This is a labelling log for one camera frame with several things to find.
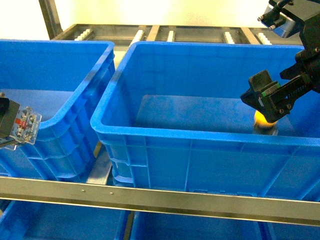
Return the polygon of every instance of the crate rim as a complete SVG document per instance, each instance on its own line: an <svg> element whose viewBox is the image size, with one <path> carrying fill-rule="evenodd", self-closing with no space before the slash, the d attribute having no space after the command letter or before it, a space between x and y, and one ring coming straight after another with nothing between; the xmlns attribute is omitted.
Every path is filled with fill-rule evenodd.
<svg viewBox="0 0 320 240"><path fill-rule="evenodd" d="M84 77L84 79L81 81L81 83L78 85L78 87L74 90L72 97L70 97L59 109L59 111L49 120L43 121L40 123L39 130L47 129L49 127L54 126L58 122L60 122L69 109L75 104L78 97L83 93L84 89L89 85L90 81L94 77L93 72L98 72L100 68L102 67L102 64L106 61L106 59L109 57L110 54L112 54L112 61L109 62L109 65L113 62L114 59L114 46L115 44L112 41L73 41L73 40L15 40L15 39L0 39L1 42L12 42L12 43L47 43L52 45L74 45L74 44L81 44L81 45L107 45L106 49L102 53L102 55L99 57L99 59L96 61L94 66L91 68L91 70L87 73L87 75Z"/></svg>
<svg viewBox="0 0 320 240"><path fill-rule="evenodd" d="M123 70L131 59L137 46L140 45L178 45L178 46L211 46L222 48L249 48L249 49L283 49L293 48L303 50L303 46L297 45L251 45L251 44L235 44L229 45L225 43L195 43L195 42L163 42L163 41L140 41L134 43L117 70L112 76L107 88L105 89L93 115L90 120L91 127L99 134L110 135L128 135L141 137L158 137L168 139L187 139L187 140L209 140L219 142L235 142L235 143L253 143L266 145L282 145L282 146L302 146L302 147L320 147L320 138L315 137L299 137L299 136L270 136L256 135L249 133L231 133L231 132L210 132L210 131L195 131L195 130L180 130L180 129L165 129L165 128L145 128L132 126L111 126L104 125L102 118L105 114L105 109L109 105L110 96L113 94L115 87L118 84L119 78Z"/></svg>

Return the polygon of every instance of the metal rail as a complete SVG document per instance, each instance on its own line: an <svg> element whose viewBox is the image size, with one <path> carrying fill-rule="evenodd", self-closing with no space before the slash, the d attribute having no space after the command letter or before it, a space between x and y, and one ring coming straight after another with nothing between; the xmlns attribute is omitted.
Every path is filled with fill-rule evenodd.
<svg viewBox="0 0 320 240"><path fill-rule="evenodd" d="M0 177L0 199L320 226L320 203Z"/></svg>
<svg viewBox="0 0 320 240"><path fill-rule="evenodd" d="M43 19L49 39L53 39L63 32L56 8L55 0L39 0Z"/></svg>

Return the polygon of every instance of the yellow ball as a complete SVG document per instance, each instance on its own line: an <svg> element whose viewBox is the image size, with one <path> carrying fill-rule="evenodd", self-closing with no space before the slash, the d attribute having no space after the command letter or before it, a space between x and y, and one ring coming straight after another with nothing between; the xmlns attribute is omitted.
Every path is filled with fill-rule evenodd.
<svg viewBox="0 0 320 240"><path fill-rule="evenodd" d="M265 116L262 115L261 112L259 111L255 111L254 114L254 124L258 125L258 127L262 128L262 129L270 129L272 128L274 125L277 124L278 121L275 121L273 123L269 123L267 122Z"/></svg>

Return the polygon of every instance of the transparent plastic part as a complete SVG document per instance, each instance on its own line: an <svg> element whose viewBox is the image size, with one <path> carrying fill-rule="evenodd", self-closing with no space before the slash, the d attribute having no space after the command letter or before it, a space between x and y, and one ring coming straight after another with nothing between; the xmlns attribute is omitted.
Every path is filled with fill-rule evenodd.
<svg viewBox="0 0 320 240"><path fill-rule="evenodd" d="M23 144L35 144L42 115L33 111L29 106L20 106L12 127L8 141L15 140L14 144L9 144L4 148L15 150L17 146Z"/></svg>

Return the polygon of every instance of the blue plastic crate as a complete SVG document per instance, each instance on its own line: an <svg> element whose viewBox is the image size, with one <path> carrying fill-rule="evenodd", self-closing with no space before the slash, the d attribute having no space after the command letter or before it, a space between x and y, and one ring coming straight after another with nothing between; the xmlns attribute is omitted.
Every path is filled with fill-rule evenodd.
<svg viewBox="0 0 320 240"><path fill-rule="evenodd" d="M315 240L320 239L320 227L281 223L261 223L264 240Z"/></svg>
<svg viewBox="0 0 320 240"><path fill-rule="evenodd" d="M0 149L0 175L86 179L97 134L90 118L115 72L112 42L0 40L0 91L42 114L35 145Z"/></svg>
<svg viewBox="0 0 320 240"><path fill-rule="evenodd" d="M1 240L121 240L129 212L13 201L0 218Z"/></svg>
<svg viewBox="0 0 320 240"><path fill-rule="evenodd" d="M320 200L320 94L299 99L278 136L253 134L240 100L250 76L274 80L300 46L139 42L91 126L118 183L139 188Z"/></svg>
<svg viewBox="0 0 320 240"><path fill-rule="evenodd" d="M131 240L262 240L258 222L136 212Z"/></svg>

